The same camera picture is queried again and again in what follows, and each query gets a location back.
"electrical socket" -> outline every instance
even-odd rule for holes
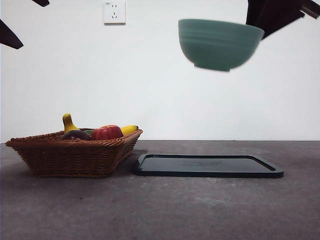
[[[126,24],[126,2],[124,0],[111,0],[104,3],[104,24]]]

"red apple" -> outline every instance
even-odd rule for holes
[[[91,133],[92,140],[110,140],[123,137],[121,128],[117,125],[106,125],[96,128]]]

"green bowl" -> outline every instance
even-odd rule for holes
[[[251,25],[204,19],[181,19],[178,27],[186,58],[196,67],[219,71],[244,64],[265,33]]]

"banana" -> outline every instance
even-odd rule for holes
[[[137,130],[138,130],[138,126],[136,125],[128,125],[128,126],[121,127],[121,132],[123,133],[124,136],[131,134]]]
[[[67,132],[69,132],[71,130],[80,130],[79,128],[77,128],[73,124],[70,113],[64,114],[62,116],[62,121],[63,121],[63,125],[64,125],[64,134],[66,134]]]

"tray rim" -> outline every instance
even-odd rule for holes
[[[189,172],[189,171],[143,171],[141,169],[141,164],[145,159],[158,156],[158,157],[202,157],[202,158],[247,158],[252,159],[259,164],[263,165],[269,172],[232,172],[232,171],[216,171],[216,172]],[[265,160],[262,157],[256,155],[248,154],[217,154],[217,155],[207,155],[207,154],[166,154],[166,153],[145,153],[139,156],[136,161],[136,165],[133,169],[133,174],[138,176],[160,176],[160,177],[213,177],[213,178],[282,178],[284,176],[284,169],[278,167],[277,165]]]

